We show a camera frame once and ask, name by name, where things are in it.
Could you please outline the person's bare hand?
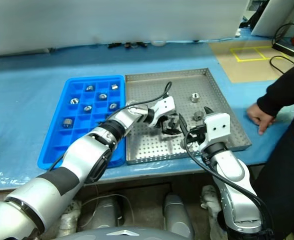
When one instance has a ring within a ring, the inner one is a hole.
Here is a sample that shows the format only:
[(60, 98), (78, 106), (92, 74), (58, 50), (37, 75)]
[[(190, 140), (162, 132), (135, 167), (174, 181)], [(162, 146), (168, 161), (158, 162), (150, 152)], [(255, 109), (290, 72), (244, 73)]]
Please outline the person's bare hand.
[(262, 111), (256, 103), (252, 104), (246, 113), (248, 118), (258, 126), (259, 135), (263, 135), (276, 120), (275, 117)]

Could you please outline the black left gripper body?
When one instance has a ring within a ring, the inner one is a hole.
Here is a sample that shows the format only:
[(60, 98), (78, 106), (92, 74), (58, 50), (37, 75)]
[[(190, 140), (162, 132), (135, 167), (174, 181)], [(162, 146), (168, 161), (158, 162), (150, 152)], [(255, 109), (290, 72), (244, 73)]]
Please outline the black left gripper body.
[(163, 115), (158, 119), (157, 126), (161, 129), (177, 129), (179, 127), (179, 115), (177, 113)]

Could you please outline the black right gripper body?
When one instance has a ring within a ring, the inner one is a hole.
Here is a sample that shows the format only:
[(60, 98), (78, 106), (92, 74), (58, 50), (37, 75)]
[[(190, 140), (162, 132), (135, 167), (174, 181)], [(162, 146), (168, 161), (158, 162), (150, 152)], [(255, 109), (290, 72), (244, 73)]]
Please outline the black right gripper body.
[(206, 133), (207, 125), (205, 123), (192, 127), (187, 131), (186, 143), (197, 143), (200, 145), (205, 141)]

